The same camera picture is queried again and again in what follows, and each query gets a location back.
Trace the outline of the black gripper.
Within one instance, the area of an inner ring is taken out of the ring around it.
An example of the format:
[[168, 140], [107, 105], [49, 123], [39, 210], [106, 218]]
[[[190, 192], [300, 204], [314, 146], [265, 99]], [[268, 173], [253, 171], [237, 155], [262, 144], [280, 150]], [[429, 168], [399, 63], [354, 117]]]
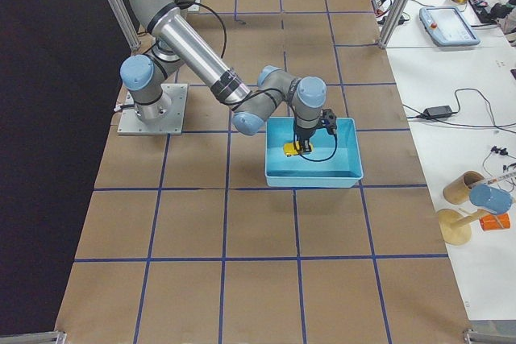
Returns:
[[319, 129], [325, 129], [329, 135], [337, 135], [337, 116], [332, 109], [322, 109], [315, 120], [307, 122], [298, 115], [294, 115], [293, 133], [297, 141], [298, 151], [309, 154], [313, 151], [310, 138]]

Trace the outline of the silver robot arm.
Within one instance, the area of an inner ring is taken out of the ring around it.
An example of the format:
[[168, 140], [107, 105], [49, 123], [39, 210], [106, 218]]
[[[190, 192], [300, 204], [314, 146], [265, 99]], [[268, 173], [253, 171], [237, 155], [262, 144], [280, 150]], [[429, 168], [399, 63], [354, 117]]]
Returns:
[[120, 76], [142, 121], [161, 118], [171, 107], [161, 84], [187, 65], [214, 97], [233, 112], [233, 126], [253, 136], [281, 103], [293, 111], [293, 148], [299, 155], [312, 150], [311, 137], [319, 129], [337, 135], [336, 116], [324, 108], [326, 83], [318, 77], [295, 77], [268, 65], [252, 92], [210, 45], [187, 23], [185, 14], [195, 0], [129, 0], [140, 25], [153, 37], [148, 53], [122, 63]]

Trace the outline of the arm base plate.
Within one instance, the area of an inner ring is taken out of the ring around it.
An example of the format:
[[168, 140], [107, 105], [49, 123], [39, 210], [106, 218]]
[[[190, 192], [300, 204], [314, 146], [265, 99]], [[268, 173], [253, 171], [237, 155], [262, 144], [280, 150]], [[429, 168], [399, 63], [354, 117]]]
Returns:
[[138, 105], [126, 92], [121, 111], [119, 135], [181, 135], [185, 118], [188, 85], [163, 83], [160, 100], [152, 105]]
[[199, 3], [201, 2], [201, 0], [193, 0], [193, 5], [190, 6], [187, 11], [189, 13], [198, 13], [200, 11], [200, 6], [199, 6]]

